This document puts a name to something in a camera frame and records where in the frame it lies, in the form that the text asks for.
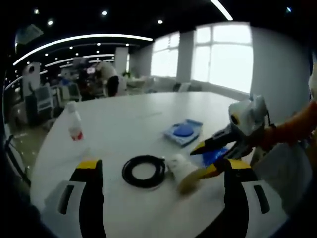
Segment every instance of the round table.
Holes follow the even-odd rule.
[[[121,177],[126,161],[138,155],[168,157],[189,153],[200,141],[229,123],[228,106],[235,100],[210,93],[154,93],[96,99],[78,103],[91,157],[103,161],[103,223],[107,237],[192,238],[223,210],[223,174],[201,181],[189,196],[181,196],[166,178],[155,190],[139,189]],[[38,153],[31,181],[31,202],[42,211],[45,198],[79,164],[64,111]],[[180,148],[163,136],[171,125],[192,119],[202,122],[200,137]]]

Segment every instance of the blue lid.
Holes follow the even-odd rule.
[[[194,130],[189,124],[180,124],[173,134],[176,136],[188,137],[193,133]]]

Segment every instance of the ceiling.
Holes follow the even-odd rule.
[[[221,0],[223,6],[234,21],[250,22],[253,26],[265,27],[292,36],[301,42],[313,42],[314,34],[310,32],[309,0]],[[78,35],[113,33],[129,34],[142,37],[157,38],[175,31],[193,30],[195,26],[226,21],[222,13],[210,0],[112,0],[103,4],[85,2],[83,4],[42,2],[23,7],[15,7],[6,13],[6,21],[10,22],[8,31],[7,55],[9,62],[25,55],[27,52],[46,43]],[[30,24],[36,25],[43,34],[26,45],[14,47],[15,33],[18,29]],[[68,59],[78,53],[79,56],[114,54],[117,46],[129,43],[129,51],[134,52],[149,41],[129,38],[90,38],[75,40],[54,45],[34,53],[22,61],[11,71],[22,70],[27,61],[39,61],[43,65],[58,60]]]

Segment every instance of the orange arm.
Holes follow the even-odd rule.
[[[311,101],[308,106],[294,115],[286,123],[276,128],[266,128],[259,146],[267,150],[277,143],[293,144],[304,139],[317,126],[317,103]]]

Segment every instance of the window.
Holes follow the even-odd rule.
[[[253,47],[248,24],[198,28],[192,78],[249,93],[253,76]]]
[[[176,77],[178,63],[179,33],[173,33],[154,42],[151,75]]]

